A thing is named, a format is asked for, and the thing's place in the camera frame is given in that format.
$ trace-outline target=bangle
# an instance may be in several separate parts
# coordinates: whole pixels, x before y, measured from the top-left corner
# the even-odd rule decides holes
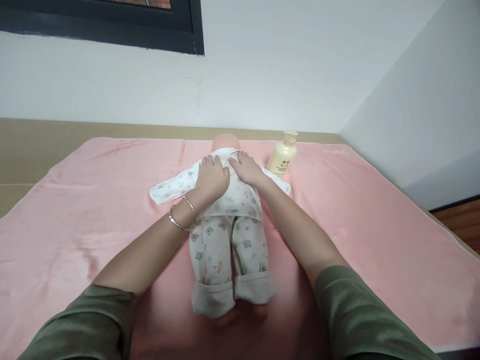
[[[180,225],[178,222],[176,222],[172,216],[172,209],[175,207],[175,205],[172,205],[170,210],[168,210],[168,217],[170,218],[170,221],[176,225],[178,228],[182,229],[182,230],[185,230],[185,231],[192,231],[193,228],[187,228],[187,227],[183,227],[182,225]]]
[[[198,222],[199,222],[199,217],[197,216],[197,212],[195,211],[194,206],[192,205],[192,203],[190,202],[190,200],[189,200],[186,196],[184,196],[183,198],[186,200],[186,202],[188,203],[188,205],[190,205],[191,210],[192,210],[193,213],[195,214],[195,224],[198,223]]]

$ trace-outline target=bottle label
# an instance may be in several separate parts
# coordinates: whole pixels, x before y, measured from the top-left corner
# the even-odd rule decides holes
[[[274,174],[277,176],[282,176],[287,171],[289,164],[290,160],[282,160],[280,166],[275,166],[276,171]]]

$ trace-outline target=pink blanket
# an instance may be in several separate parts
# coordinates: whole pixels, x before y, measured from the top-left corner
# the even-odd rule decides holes
[[[241,141],[265,166],[271,141]],[[95,138],[0,220],[0,358],[14,359],[101,268],[162,216],[149,188],[210,152],[209,141]],[[480,261],[346,145],[298,143],[293,199],[373,291],[435,351],[480,342]],[[321,349],[306,277],[264,209],[278,295],[269,318],[216,331],[192,312],[188,242],[139,306],[132,358],[291,359]]]

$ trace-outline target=baby clothes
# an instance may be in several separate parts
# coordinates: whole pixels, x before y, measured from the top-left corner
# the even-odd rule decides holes
[[[262,207],[260,205],[259,192],[254,187],[244,183],[237,176],[234,168],[230,166],[228,159],[238,160],[238,149],[225,147],[214,151],[211,156],[220,157],[222,166],[228,166],[230,169],[230,185],[222,197],[217,199],[209,208],[202,212],[203,217],[218,215],[235,215],[254,218],[258,221],[262,220]],[[171,200],[177,199],[190,190],[195,188],[197,178],[199,176],[199,164],[202,160],[197,161],[190,168],[182,171],[176,177],[163,181],[150,189],[150,197],[157,204],[164,204]],[[290,185],[281,180],[270,171],[262,168],[262,171],[285,192],[290,193]]]
[[[218,155],[222,165],[229,167],[230,184],[222,197],[199,214],[199,222],[189,236],[195,273],[191,295],[193,311],[212,319],[231,310],[235,299],[266,304],[275,294],[259,193],[243,182],[228,163],[230,157],[238,160],[238,151],[223,148],[211,154],[212,157]],[[150,189],[151,198],[163,204],[195,188],[200,161]],[[262,170],[284,192],[290,193],[288,183]],[[232,282],[231,249],[235,284]]]
[[[233,287],[230,244],[236,278]],[[193,312],[216,319],[235,306],[234,299],[266,304],[275,295],[263,225],[245,216],[209,216],[190,233],[195,273]]]

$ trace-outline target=window frame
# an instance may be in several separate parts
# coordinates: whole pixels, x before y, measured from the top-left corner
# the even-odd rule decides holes
[[[0,0],[0,31],[205,55],[200,0],[171,9],[104,0]]]

